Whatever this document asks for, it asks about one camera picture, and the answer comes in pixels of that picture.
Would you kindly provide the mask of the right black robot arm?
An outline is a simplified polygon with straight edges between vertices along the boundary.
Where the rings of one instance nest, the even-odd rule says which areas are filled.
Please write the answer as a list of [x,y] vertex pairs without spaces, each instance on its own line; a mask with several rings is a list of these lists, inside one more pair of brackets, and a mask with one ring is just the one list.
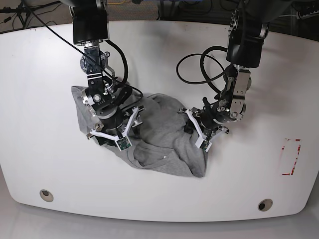
[[[127,84],[128,64],[123,51],[109,40],[107,1],[65,0],[73,20],[73,43],[84,47],[80,67],[87,75],[87,87],[72,87],[80,130],[99,145],[123,151],[132,146],[131,128],[142,123],[143,107],[129,103],[134,88]],[[118,79],[108,63],[109,52],[102,52],[106,41],[120,54],[124,76]]]

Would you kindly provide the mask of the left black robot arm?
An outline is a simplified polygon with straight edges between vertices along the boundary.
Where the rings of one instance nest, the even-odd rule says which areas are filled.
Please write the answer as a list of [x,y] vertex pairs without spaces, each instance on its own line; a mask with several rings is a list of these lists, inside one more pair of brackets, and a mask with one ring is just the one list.
[[[188,120],[186,133],[197,132],[199,139],[209,142],[218,131],[227,132],[223,124],[237,122],[246,110],[245,95],[251,84],[251,68],[260,64],[262,47],[270,22],[278,18],[290,5],[290,0],[242,0],[231,18],[227,47],[212,46],[200,55],[200,70],[204,84],[217,94],[216,102],[203,98],[202,109],[182,110]],[[222,73],[209,77],[204,60],[212,51],[226,52],[230,63]]]

